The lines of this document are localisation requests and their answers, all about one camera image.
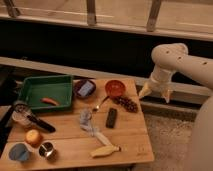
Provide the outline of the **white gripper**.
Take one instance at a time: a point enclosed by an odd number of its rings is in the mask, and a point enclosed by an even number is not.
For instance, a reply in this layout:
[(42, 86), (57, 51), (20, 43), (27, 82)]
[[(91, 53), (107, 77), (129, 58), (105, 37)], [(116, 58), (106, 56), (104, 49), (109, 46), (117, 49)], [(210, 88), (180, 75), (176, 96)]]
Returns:
[(169, 103), (172, 93), (170, 89), (172, 76), (172, 71), (155, 67), (149, 77), (148, 83), (145, 83), (140, 90), (138, 94), (139, 98), (144, 98), (145, 96), (151, 94), (152, 91), (156, 91), (162, 93), (162, 97), (167, 103)]

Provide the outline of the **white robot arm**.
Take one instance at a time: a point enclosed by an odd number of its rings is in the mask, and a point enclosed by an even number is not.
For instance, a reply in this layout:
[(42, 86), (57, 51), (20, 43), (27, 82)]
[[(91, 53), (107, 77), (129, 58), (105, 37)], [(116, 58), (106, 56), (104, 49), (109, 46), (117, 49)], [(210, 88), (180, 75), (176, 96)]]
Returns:
[[(151, 57), (155, 66), (139, 92), (140, 98), (157, 91), (169, 102), (171, 78), (176, 72), (213, 91), (213, 59), (189, 55), (183, 43), (158, 45)], [(213, 93), (197, 114), (183, 171), (213, 171)]]

